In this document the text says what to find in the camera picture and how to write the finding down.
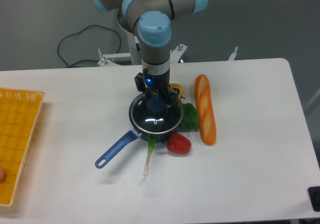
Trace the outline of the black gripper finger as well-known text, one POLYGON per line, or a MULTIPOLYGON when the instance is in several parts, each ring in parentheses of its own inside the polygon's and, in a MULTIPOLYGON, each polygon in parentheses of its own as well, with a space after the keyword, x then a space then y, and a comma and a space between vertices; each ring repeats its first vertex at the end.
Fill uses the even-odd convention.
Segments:
POLYGON ((178 88, 169 88, 165 96, 166 107, 172 107, 180 98, 180 90, 178 88))
POLYGON ((135 81, 135 85, 136 88, 139 92, 144 93, 146 90, 146 85, 145 85, 145 81, 144 81, 144 75, 139 72, 135 77, 134 77, 134 81, 135 81))

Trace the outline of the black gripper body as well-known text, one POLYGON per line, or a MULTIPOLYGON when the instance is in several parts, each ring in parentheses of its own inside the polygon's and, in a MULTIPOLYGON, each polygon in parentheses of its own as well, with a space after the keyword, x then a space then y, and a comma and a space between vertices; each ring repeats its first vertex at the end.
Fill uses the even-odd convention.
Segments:
POLYGON ((145 85, 162 99, 166 99, 169 94, 170 69, 161 75, 151 75, 147 68, 144 68, 142 73, 145 85))

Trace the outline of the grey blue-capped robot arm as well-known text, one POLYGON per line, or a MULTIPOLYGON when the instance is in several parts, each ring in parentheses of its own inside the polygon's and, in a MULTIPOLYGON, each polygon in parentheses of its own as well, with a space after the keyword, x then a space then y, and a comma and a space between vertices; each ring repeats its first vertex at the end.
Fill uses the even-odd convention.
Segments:
POLYGON ((121 10, 126 24, 139 41, 142 74, 135 78, 146 99, 158 95, 158 103, 173 106, 178 93, 170 78, 171 22, 204 10, 209 0, 93 0, 98 9, 121 10))

